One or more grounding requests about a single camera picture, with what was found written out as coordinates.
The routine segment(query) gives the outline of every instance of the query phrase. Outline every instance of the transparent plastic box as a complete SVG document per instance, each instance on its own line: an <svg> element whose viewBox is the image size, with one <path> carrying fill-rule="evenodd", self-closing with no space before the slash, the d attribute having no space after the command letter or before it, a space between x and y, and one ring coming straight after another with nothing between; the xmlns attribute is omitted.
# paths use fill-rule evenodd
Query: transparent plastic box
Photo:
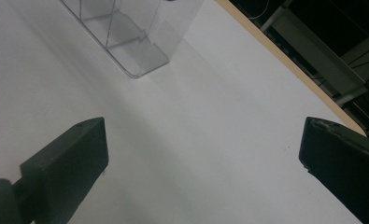
<svg viewBox="0 0 369 224"><path fill-rule="evenodd" d="M167 63L204 0L61 0L129 77Z"/></svg>

